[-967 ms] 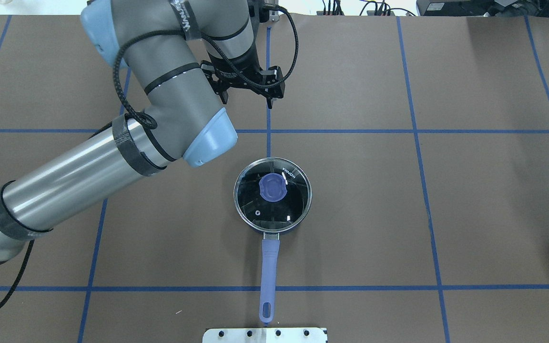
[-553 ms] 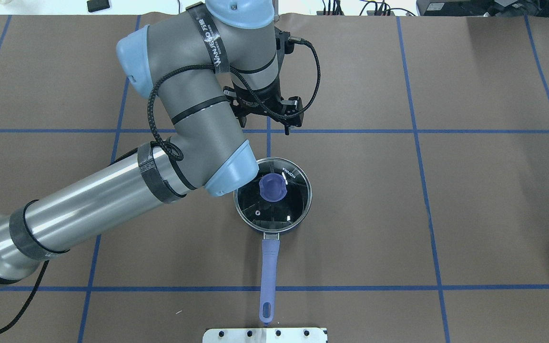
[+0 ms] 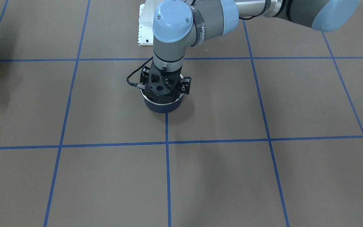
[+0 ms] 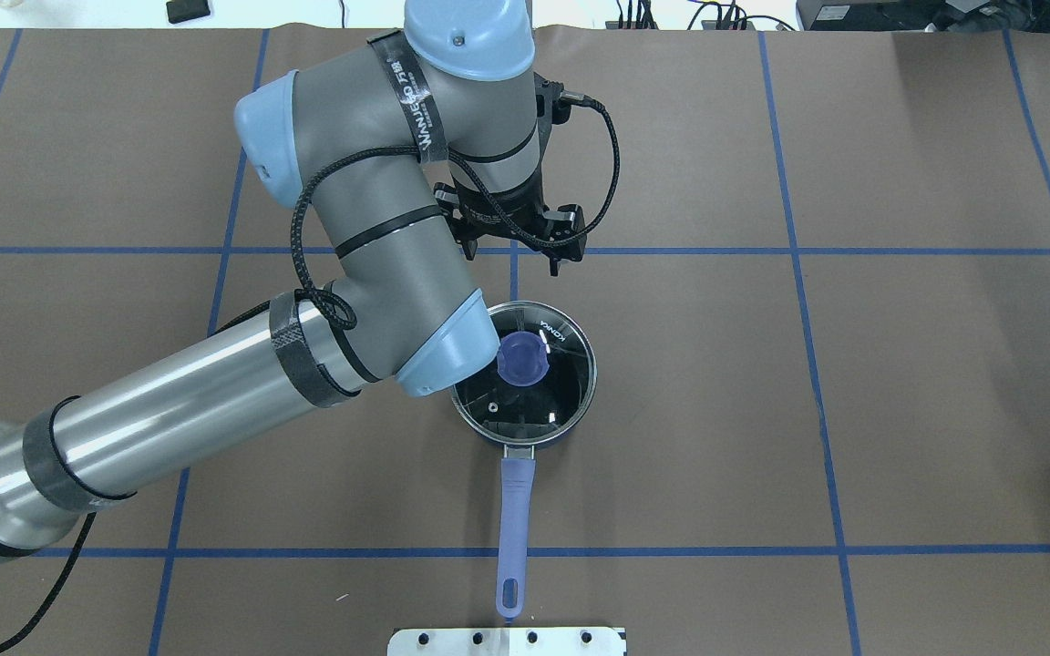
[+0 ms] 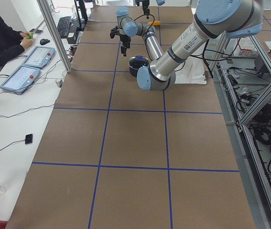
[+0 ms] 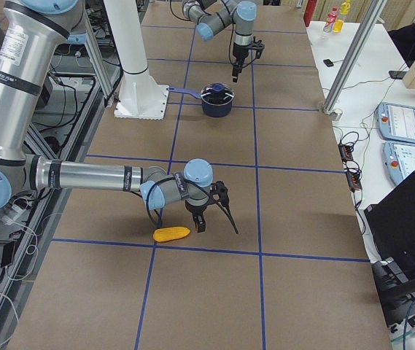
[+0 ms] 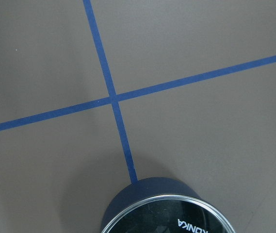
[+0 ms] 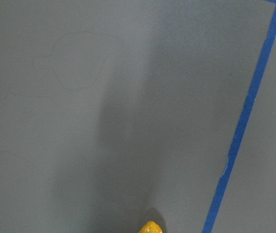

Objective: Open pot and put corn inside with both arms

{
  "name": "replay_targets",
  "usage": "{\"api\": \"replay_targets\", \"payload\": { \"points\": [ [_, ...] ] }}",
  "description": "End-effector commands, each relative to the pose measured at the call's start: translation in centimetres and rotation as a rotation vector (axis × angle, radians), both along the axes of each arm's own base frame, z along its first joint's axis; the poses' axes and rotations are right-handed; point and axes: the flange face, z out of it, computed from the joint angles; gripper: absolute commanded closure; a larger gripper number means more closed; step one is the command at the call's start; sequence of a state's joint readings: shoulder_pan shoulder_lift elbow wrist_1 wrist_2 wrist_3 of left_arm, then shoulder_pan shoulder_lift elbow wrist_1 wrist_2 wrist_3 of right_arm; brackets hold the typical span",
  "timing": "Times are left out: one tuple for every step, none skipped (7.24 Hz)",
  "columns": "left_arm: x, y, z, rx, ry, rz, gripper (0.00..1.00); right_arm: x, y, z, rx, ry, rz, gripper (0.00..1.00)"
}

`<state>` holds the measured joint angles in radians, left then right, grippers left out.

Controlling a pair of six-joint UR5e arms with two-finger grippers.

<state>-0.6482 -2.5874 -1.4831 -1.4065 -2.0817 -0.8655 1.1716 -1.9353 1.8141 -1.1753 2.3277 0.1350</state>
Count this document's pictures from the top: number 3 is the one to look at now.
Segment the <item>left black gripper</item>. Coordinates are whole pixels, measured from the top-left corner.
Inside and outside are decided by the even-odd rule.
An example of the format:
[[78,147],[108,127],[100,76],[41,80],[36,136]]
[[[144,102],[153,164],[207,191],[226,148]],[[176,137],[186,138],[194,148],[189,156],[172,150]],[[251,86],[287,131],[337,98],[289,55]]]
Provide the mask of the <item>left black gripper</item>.
[[158,69],[154,63],[152,63],[151,67],[143,66],[140,73],[140,83],[144,86],[142,89],[153,91],[154,87],[156,87],[157,91],[164,94],[171,94],[176,91],[188,95],[191,81],[191,77],[181,75],[181,68],[174,72],[164,72]]

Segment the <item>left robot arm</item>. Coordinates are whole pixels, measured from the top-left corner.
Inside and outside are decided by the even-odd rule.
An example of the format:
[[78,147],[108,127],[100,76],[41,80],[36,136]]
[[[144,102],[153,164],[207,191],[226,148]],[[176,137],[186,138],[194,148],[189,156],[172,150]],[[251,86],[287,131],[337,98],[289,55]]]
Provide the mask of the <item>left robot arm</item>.
[[164,0],[153,11],[151,66],[143,66],[140,82],[132,86],[154,104],[177,102],[190,92],[190,77],[181,70],[186,49],[236,29],[239,21],[276,17],[332,32],[357,9],[358,0]]

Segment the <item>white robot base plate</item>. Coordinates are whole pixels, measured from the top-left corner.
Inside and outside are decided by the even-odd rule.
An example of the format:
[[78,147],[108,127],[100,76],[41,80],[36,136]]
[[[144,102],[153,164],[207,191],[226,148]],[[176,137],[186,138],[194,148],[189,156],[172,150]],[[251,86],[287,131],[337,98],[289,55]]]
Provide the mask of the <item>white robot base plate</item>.
[[182,0],[147,0],[139,8],[138,44],[180,41],[193,26],[193,11]]

